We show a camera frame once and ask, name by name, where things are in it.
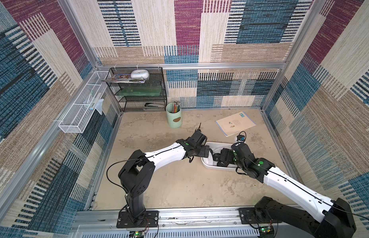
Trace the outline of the white storage box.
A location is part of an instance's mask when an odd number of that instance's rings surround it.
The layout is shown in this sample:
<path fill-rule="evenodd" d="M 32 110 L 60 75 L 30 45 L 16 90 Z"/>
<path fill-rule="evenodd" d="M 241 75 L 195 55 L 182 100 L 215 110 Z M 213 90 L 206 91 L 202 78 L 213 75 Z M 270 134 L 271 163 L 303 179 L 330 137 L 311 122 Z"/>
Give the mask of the white storage box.
<path fill-rule="evenodd" d="M 228 148 L 231 149 L 232 144 L 228 143 L 219 143 L 219 142 L 207 142 L 206 145 L 210 147 L 209 156 L 204 158 L 202 157 L 202 164 L 207 169 L 220 170 L 220 171 L 229 171 L 235 172 L 237 166 L 235 164 L 229 164 L 227 167 L 217 166 L 217 162 L 213 160 L 213 154 L 220 153 L 222 149 Z"/>

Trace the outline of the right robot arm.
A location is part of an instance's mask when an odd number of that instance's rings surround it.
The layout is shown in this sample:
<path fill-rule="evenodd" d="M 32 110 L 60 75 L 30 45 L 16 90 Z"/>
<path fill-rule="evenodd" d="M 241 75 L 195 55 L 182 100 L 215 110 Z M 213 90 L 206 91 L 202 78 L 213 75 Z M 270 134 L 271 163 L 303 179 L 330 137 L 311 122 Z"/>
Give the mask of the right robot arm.
<path fill-rule="evenodd" d="M 250 148 L 238 141 L 228 147 L 211 149 L 213 160 L 219 167 L 235 165 L 239 175 L 256 179 L 270 186 L 300 208 L 294 208 L 264 196 L 254 206 L 255 220 L 285 222 L 301 229 L 315 238 L 351 238 L 356 224 L 350 205 L 343 199 L 333 200 L 301 184 L 288 176 L 274 163 L 257 158 Z"/>

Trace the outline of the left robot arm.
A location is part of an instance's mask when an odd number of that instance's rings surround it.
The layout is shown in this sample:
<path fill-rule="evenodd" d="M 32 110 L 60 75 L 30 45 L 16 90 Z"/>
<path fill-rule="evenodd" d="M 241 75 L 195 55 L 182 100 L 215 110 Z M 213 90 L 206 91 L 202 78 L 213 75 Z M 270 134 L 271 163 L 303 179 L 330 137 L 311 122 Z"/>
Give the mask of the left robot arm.
<path fill-rule="evenodd" d="M 133 222 L 143 219 L 146 211 L 143 194 L 150 184 L 155 171 L 172 162 L 194 157 L 207 157 L 209 146 L 205 145 L 207 137 L 196 129 L 187 139 L 178 139 L 172 145 L 153 152 L 136 150 L 120 170 L 118 177 L 126 193 L 126 213 Z"/>

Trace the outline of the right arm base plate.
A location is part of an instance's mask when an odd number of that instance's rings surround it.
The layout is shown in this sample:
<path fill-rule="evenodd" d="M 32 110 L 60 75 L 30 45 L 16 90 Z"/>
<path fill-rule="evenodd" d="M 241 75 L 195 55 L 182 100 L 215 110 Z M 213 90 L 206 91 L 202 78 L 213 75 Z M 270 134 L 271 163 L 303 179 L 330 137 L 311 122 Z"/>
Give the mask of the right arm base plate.
<path fill-rule="evenodd" d="M 282 222 L 271 218 L 267 213 L 267 211 L 262 209 L 256 209 L 254 207 L 239 208 L 238 212 L 242 224 L 258 225 L 258 224 L 269 224 L 270 221 L 272 221 L 272 223 Z"/>

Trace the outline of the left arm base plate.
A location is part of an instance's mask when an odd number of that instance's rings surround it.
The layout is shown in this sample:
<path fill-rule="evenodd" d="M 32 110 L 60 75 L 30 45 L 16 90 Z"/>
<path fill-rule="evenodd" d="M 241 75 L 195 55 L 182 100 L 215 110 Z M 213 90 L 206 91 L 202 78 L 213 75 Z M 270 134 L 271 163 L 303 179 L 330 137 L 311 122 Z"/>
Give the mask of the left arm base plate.
<path fill-rule="evenodd" d="M 119 229 L 126 228 L 155 228 L 158 227 L 159 211 L 147 210 L 139 217 L 134 218 L 127 211 L 120 211 L 117 219 L 116 227 Z"/>

